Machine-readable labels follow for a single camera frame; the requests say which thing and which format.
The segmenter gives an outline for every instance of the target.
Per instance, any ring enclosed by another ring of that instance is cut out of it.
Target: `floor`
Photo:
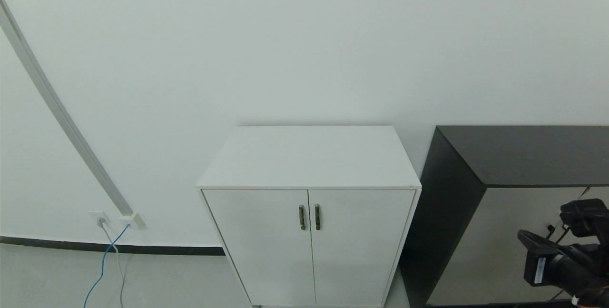
[[[99,276],[100,252],[0,245],[0,307],[81,307]],[[121,254],[127,267],[124,308],[247,308],[246,296],[223,256]],[[116,254],[106,258],[104,279],[87,308],[119,308]],[[396,273],[386,308],[408,308]]]

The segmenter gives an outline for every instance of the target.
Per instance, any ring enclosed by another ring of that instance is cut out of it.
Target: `black cabinet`
[[[421,183],[400,258],[411,307],[550,299],[522,280],[516,232],[543,232],[587,187],[609,204],[609,127],[438,126]]]

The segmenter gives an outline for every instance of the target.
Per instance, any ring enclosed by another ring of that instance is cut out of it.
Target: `label on camera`
[[[537,258],[537,269],[535,270],[535,284],[540,284],[543,279],[543,270],[546,268],[546,258]]]

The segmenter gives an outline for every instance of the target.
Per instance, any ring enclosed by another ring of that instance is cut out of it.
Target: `blue cable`
[[[85,308],[87,306],[87,300],[89,299],[89,295],[91,295],[91,292],[93,291],[93,288],[95,288],[95,286],[97,286],[97,284],[100,282],[100,280],[102,280],[102,277],[104,277],[104,262],[106,260],[106,255],[108,254],[108,251],[113,247],[114,243],[116,243],[117,240],[119,240],[119,238],[122,236],[122,234],[127,230],[127,228],[129,228],[129,225],[126,225],[124,230],[122,230],[122,232],[118,235],[118,237],[116,237],[115,241],[113,241],[108,248],[106,249],[106,251],[104,251],[104,255],[102,256],[102,275],[99,276],[99,278],[96,280],[95,284],[93,284],[93,286],[91,287],[91,289],[89,290],[89,293],[87,293],[87,297],[85,297],[85,304],[82,305],[82,308]]]

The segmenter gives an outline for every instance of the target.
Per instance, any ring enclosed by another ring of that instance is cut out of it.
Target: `wall outlet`
[[[110,224],[110,219],[102,210],[89,210],[89,214],[95,219],[95,224],[98,224],[99,219],[104,219],[107,224]]]
[[[129,228],[133,229],[146,229],[146,224],[144,223],[142,217],[139,216],[139,213],[133,213],[131,215],[124,215],[121,218],[118,218],[123,226],[129,225]]]

